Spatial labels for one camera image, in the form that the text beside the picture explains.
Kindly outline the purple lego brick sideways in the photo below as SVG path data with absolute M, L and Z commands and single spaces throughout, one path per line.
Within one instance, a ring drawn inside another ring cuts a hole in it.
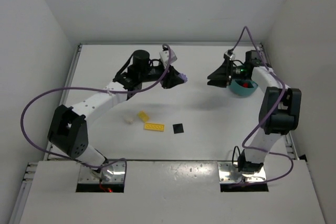
M 180 74 L 179 74 L 179 78 L 180 78 L 181 80 L 183 80 L 184 83 L 186 83 L 186 82 L 188 81 L 187 76 L 186 76 L 185 74 L 183 74 L 183 73 L 180 73 Z

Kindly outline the black square lego plate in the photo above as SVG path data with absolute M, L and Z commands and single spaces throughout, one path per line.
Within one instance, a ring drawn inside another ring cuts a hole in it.
M 183 124 L 173 124 L 173 132 L 174 134 L 180 134 L 184 132 Z

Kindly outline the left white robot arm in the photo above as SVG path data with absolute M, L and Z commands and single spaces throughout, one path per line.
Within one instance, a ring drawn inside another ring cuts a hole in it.
M 57 107 L 47 135 L 49 142 L 67 157 L 100 172 L 108 165 L 108 159 L 89 144 L 88 130 L 93 122 L 114 106 L 144 92 L 144 82 L 170 89 L 187 81 L 173 67 L 177 57 L 167 44 L 159 56 L 151 59 L 146 50 L 136 50 L 102 91 L 72 106 Z

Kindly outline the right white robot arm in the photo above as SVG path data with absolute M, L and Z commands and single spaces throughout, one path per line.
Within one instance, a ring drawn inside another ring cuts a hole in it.
M 259 172 L 274 144 L 283 135 L 298 127 L 301 91 L 287 86 L 280 80 L 271 65 L 266 63 L 256 50 L 246 52 L 245 62 L 240 66 L 234 64 L 233 50 L 226 51 L 224 62 L 207 79 L 209 86 L 220 88 L 225 88 L 234 81 L 252 81 L 263 92 L 258 125 L 247 136 L 252 142 L 249 146 L 242 144 L 244 150 L 237 160 L 239 172 Z

